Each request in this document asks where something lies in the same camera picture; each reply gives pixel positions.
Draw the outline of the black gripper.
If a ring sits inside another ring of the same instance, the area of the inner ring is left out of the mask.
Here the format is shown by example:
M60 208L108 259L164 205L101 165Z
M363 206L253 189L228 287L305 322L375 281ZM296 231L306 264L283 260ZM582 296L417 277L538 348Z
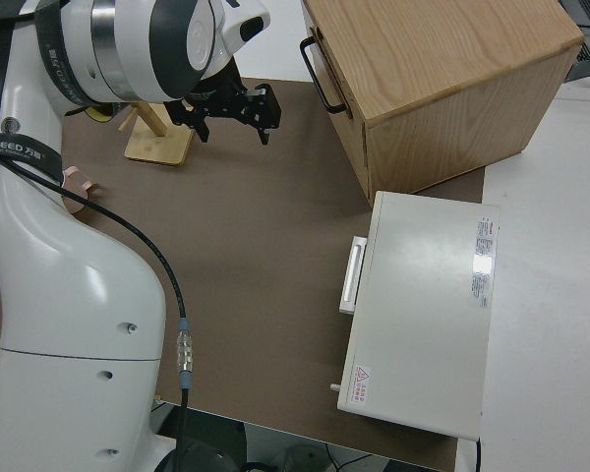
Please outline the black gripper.
M185 99L169 102L169 117L176 126L186 125L206 143L209 128L205 118L250 118L263 146L269 135L279 128L279 103L270 84L260 84L248 91L243 84L235 61L229 61L223 69L207 79L202 79Z

